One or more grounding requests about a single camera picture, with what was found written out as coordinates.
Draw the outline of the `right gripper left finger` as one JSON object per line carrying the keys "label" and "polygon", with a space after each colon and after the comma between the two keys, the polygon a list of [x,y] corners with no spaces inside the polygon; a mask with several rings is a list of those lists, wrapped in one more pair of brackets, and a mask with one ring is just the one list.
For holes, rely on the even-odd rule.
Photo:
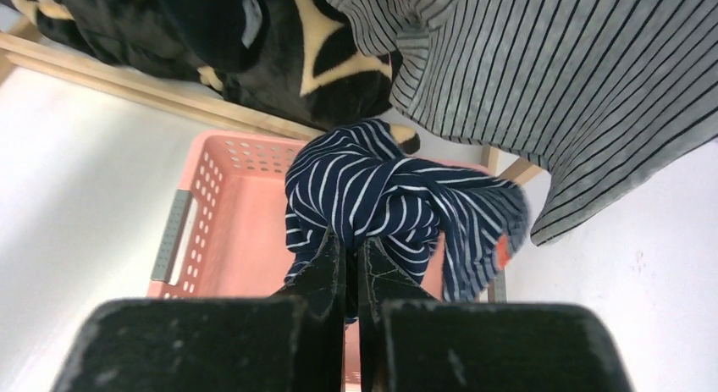
{"label": "right gripper left finger", "polygon": [[255,299],[124,299],[85,321],[56,391],[341,391],[345,248],[328,232]]}

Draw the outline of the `navy striped underwear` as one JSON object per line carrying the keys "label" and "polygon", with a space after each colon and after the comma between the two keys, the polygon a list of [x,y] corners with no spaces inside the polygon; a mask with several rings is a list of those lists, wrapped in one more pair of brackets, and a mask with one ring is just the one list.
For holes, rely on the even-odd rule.
{"label": "navy striped underwear", "polygon": [[526,239],[523,189],[475,168],[408,155],[379,119],[338,128],[296,155],[284,184],[291,281],[327,232],[346,248],[379,239],[389,258],[422,283],[442,251],[440,297],[471,302]]}

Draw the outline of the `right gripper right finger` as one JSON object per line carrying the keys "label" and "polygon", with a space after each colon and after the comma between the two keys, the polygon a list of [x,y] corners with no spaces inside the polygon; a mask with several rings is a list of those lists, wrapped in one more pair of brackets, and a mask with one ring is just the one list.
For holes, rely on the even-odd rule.
{"label": "right gripper right finger", "polygon": [[357,251],[365,391],[628,391],[608,330],[567,304],[448,303],[393,262]]}

